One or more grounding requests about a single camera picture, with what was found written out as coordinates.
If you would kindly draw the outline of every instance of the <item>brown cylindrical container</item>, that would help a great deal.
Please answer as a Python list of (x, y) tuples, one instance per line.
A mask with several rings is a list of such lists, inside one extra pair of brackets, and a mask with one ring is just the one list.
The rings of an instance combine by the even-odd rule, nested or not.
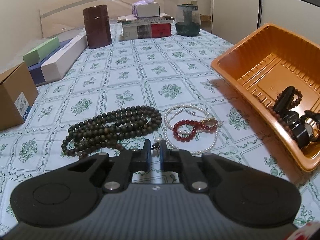
[(101, 48), (112, 43), (108, 9), (105, 4), (84, 9), (83, 17), (89, 49)]

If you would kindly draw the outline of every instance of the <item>orange tray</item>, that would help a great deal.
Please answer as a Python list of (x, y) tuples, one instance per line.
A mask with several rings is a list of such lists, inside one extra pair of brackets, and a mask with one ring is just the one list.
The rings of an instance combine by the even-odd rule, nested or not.
[(304, 171), (320, 162), (320, 143), (299, 149), (266, 109), (279, 93), (294, 86), (302, 101), (294, 111), (320, 110), (320, 46), (274, 24), (265, 24), (214, 59), (211, 67), (223, 76), (270, 125)]

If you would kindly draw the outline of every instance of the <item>clear plastic sheet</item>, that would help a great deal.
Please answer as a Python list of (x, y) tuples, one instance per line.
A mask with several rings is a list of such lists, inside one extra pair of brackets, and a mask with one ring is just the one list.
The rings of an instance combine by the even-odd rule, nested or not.
[[(110, 23), (115, 23), (119, 16), (131, 15), (131, 5), (140, 0), (59, 0), (43, 5), (40, 9), (42, 32), (45, 38), (84, 26), (83, 9), (106, 4)], [(175, 17), (179, 0), (155, 0), (160, 12)]]

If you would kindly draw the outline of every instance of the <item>tablecloth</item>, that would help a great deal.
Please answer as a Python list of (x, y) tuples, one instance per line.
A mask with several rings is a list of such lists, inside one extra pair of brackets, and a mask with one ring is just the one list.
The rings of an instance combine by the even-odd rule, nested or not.
[[(302, 195), (294, 221), (297, 226), (320, 219), (319, 169), (301, 171), (262, 118), (210, 68), (211, 61), (232, 44), (203, 30), (196, 37), (179, 36), (174, 25), (172, 36), (166, 38), (120, 41), (120, 24), (111, 25), (111, 33), (111, 45), (86, 49), (61, 81), (38, 87), (39, 95), (24, 124), (0, 133), (1, 235), (17, 223), (9, 199), (20, 182), (77, 161), (65, 156), (60, 147), (70, 125), (136, 105), (150, 105), (161, 113), (176, 104), (201, 106), (223, 122), (212, 153), (294, 183)], [(200, 117), (183, 112), (172, 124), (203, 116), (196, 115)], [(139, 148), (146, 138), (153, 142), (163, 137), (163, 128), (121, 143)], [(201, 133), (182, 143), (168, 134), (176, 146), (189, 151), (209, 147), (214, 138)], [(102, 151), (119, 154), (107, 148)], [(158, 152), (153, 151), (151, 170), (137, 172), (132, 181), (178, 183), (179, 179), (175, 173), (160, 171)]]

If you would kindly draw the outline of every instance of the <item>white pearl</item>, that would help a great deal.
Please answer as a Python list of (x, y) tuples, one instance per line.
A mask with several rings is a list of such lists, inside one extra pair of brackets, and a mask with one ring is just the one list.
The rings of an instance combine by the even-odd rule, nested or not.
[(161, 142), (161, 140), (162, 140), (162, 138), (161, 138), (161, 137), (157, 137), (157, 138), (155, 139), (155, 143), (160, 143), (160, 142)]

